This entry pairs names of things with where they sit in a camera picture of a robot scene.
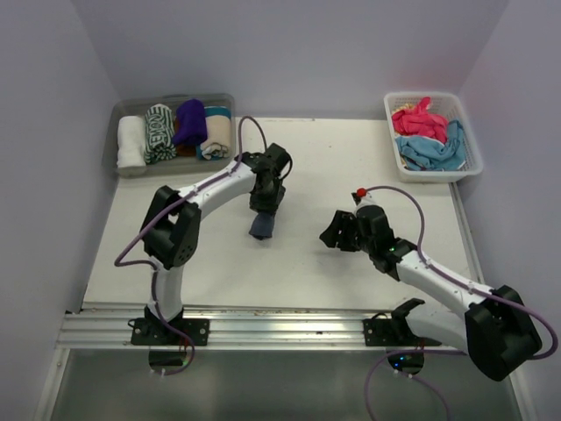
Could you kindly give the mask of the dark grey towel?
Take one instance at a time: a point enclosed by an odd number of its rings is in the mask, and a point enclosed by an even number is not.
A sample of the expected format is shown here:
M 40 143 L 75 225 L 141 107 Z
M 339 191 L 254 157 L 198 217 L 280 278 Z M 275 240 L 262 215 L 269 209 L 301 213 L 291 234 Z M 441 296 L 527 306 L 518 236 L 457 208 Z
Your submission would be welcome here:
M 257 240 L 270 239 L 273 236 L 275 216 L 259 212 L 252 222 L 249 234 Z

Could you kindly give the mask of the purple towel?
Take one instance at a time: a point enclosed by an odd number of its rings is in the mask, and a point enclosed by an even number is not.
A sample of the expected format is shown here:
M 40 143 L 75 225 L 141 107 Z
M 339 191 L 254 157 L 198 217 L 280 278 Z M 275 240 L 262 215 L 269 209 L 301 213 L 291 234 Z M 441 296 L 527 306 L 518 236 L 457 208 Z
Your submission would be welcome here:
M 179 129 L 172 138 L 175 146 L 198 146 L 208 138 L 204 104 L 198 99 L 189 99 L 175 113 Z

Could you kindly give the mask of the clear plastic tray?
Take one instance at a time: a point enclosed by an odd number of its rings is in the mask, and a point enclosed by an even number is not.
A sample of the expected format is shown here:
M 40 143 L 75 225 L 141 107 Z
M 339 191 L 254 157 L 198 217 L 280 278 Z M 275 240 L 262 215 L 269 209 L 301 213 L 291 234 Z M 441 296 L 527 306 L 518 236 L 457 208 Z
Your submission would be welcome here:
M 117 126 L 122 117 L 139 116 L 144 118 L 147 110 L 157 104 L 163 103 L 172 111 L 189 99 L 198 99 L 204 106 L 224 106 L 231 111 L 231 154 L 229 158 L 217 161 L 201 161 L 197 157 L 175 157 L 170 161 L 161 161 L 141 168 L 118 168 L 117 167 Z M 235 146 L 235 113 L 234 99 L 225 93 L 218 94 L 180 94 L 166 96 L 150 96 L 122 100 L 112 109 L 107 129 L 106 140 L 103 149 L 103 165 L 113 170 L 122 178 L 154 177 L 164 175 L 191 175 L 207 172 L 216 172 L 227 166 L 233 155 L 238 150 Z

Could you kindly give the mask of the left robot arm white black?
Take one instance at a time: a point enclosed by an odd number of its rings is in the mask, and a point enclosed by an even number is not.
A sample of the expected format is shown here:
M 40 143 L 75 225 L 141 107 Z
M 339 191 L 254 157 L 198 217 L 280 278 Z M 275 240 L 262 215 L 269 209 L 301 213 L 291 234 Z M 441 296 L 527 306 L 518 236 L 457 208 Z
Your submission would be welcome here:
M 196 184 L 178 190 L 165 186 L 155 194 L 146 215 L 143 243 L 154 265 L 147 310 L 155 317 L 151 333 L 159 342 L 173 344 L 181 336 L 183 269 L 195 254 L 202 221 L 232 199 L 248 194 L 250 209 L 256 212 L 249 234 L 257 240 L 270 239 L 285 193 L 282 172 L 290 165 L 232 162 Z

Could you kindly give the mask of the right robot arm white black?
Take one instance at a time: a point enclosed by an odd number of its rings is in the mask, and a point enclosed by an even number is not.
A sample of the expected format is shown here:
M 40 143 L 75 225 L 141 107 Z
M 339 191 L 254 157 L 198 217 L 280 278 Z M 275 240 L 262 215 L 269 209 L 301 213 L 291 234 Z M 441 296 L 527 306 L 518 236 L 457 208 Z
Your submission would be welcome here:
M 454 285 L 454 272 L 429 268 L 414 243 L 394 235 L 377 205 L 337 211 L 319 239 L 328 248 L 366 253 L 378 271 L 435 299 L 430 304 L 411 298 L 389 318 L 364 320 L 369 346 L 450 346 L 466 353 L 494 381 L 503 380 L 542 347 L 515 290 L 490 289 L 466 278 Z

